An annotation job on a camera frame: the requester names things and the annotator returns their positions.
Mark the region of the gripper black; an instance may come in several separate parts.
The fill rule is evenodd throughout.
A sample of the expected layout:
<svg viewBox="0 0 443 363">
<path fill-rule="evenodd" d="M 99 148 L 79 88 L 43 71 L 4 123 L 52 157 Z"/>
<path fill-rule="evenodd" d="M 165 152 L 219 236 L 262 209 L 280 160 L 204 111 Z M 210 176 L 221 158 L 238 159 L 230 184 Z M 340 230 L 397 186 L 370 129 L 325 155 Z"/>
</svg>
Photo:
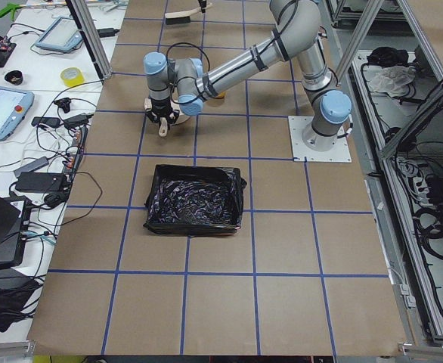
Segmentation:
<svg viewBox="0 0 443 363">
<path fill-rule="evenodd" d="M 200 12 L 206 13 L 206 10 L 212 7 L 208 0 L 199 0 Z M 153 123 L 161 123 L 165 119 L 168 124 L 175 124 L 179 118 L 180 111 L 172 106 L 171 98 L 153 99 L 146 98 L 144 109 L 148 119 Z"/>
</svg>

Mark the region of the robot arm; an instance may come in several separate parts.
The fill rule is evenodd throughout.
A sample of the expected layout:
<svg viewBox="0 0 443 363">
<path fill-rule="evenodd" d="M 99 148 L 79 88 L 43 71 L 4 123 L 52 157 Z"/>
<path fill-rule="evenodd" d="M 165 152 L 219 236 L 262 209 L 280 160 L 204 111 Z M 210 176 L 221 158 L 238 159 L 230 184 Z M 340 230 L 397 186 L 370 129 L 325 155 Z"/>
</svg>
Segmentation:
<svg viewBox="0 0 443 363">
<path fill-rule="evenodd" d="M 147 117 L 164 135 L 180 115 L 197 116 L 204 102 L 278 62 L 297 59 L 302 85 L 314 111 L 303 133 L 309 147 L 339 138 L 352 103 L 337 89 L 335 74 L 327 66 L 320 44 L 321 13 L 315 1 L 271 1 L 275 25 L 271 35 L 216 68 L 203 69 L 199 58 L 170 58 L 168 53 L 144 56 L 149 97 Z"/>
</svg>

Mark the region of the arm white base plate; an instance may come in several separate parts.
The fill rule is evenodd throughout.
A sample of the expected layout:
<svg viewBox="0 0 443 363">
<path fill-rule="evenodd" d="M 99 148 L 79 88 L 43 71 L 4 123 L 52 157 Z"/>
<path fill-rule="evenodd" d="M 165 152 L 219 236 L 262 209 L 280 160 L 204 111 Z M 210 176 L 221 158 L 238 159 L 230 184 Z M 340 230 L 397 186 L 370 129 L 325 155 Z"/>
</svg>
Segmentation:
<svg viewBox="0 0 443 363">
<path fill-rule="evenodd" d="M 312 116 L 288 116 L 294 162 L 350 163 L 352 161 L 346 130 L 325 137 L 311 127 Z"/>
</svg>

